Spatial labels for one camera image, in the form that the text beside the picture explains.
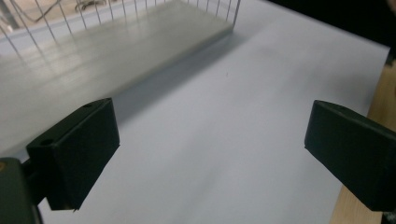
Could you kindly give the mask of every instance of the cable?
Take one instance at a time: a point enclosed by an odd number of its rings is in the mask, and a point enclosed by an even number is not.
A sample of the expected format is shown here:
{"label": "cable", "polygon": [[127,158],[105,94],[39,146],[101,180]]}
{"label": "cable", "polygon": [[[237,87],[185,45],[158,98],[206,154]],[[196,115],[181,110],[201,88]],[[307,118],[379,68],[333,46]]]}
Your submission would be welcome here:
{"label": "cable", "polygon": [[15,6],[15,8],[18,9],[18,11],[24,16],[26,17],[26,19],[28,19],[29,21],[32,21],[34,23],[41,21],[56,5],[58,5],[62,0],[56,0],[56,2],[54,4],[52,4],[49,9],[47,9],[47,11],[45,11],[40,17],[38,17],[37,19],[33,19],[30,16],[28,16],[20,7],[20,5],[18,5],[15,0],[9,0],[11,2],[11,4],[13,6]]}

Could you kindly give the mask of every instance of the brown wooden surface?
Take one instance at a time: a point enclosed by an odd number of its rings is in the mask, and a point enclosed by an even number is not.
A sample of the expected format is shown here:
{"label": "brown wooden surface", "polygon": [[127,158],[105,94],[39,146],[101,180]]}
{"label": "brown wooden surface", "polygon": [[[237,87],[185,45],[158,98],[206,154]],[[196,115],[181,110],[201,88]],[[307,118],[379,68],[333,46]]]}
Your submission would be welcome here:
{"label": "brown wooden surface", "polygon": [[[396,62],[385,66],[367,118],[396,132]],[[381,212],[372,212],[345,186],[341,188],[330,224],[380,224]]]}

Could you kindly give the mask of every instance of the wire rack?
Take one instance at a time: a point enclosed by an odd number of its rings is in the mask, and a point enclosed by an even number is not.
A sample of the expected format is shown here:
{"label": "wire rack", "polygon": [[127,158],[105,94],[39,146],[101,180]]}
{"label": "wire rack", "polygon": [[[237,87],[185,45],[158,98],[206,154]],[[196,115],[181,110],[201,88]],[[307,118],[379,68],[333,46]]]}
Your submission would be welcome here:
{"label": "wire rack", "polygon": [[[176,0],[0,0],[0,55],[17,53],[49,40],[127,18]],[[240,0],[181,0],[235,25]]]}

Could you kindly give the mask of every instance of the table surface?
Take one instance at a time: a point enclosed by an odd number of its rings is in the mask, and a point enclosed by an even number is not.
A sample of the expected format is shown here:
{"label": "table surface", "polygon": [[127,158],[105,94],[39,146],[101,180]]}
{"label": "table surface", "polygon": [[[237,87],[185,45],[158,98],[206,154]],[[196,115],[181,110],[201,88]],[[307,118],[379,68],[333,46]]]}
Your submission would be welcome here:
{"label": "table surface", "polygon": [[366,114],[388,49],[256,0],[231,35],[115,96],[121,146],[46,223],[328,223],[341,183],[307,150],[314,100]]}

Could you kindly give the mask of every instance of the black object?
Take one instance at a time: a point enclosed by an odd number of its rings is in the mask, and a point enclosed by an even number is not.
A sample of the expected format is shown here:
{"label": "black object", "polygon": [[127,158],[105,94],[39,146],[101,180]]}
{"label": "black object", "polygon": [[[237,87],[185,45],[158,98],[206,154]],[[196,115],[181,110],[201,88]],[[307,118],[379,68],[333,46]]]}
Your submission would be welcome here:
{"label": "black object", "polygon": [[111,99],[76,110],[27,146],[23,165],[0,160],[0,223],[40,223],[45,197],[52,210],[79,209],[119,145]]}
{"label": "black object", "polygon": [[391,47],[396,56],[396,17],[387,0],[269,0],[319,21]]}
{"label": "black object", "polygon": [[340,105],[315,101],[305,148],[373,211],[396,208],[396,133]]}

